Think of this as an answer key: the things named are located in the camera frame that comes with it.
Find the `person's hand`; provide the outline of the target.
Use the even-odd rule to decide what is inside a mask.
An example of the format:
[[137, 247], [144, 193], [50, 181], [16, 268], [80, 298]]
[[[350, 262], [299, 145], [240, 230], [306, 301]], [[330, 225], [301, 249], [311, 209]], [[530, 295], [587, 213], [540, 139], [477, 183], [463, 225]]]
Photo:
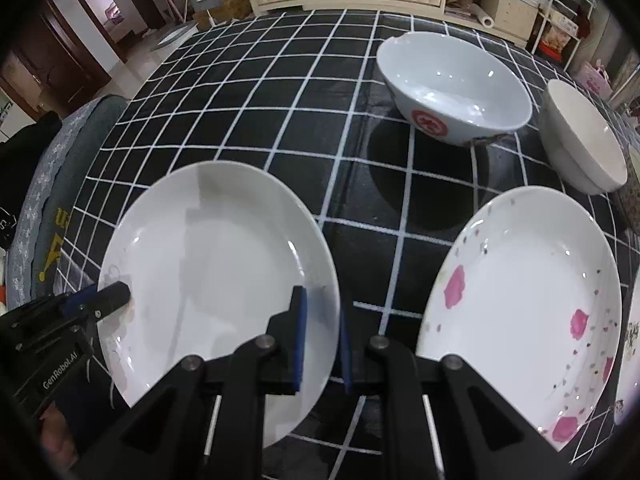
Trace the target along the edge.
[[52, 403], [41, 415], [40, 444], [58, 468], [69, 470], [78, 460], [70, 428], [62, 412]]

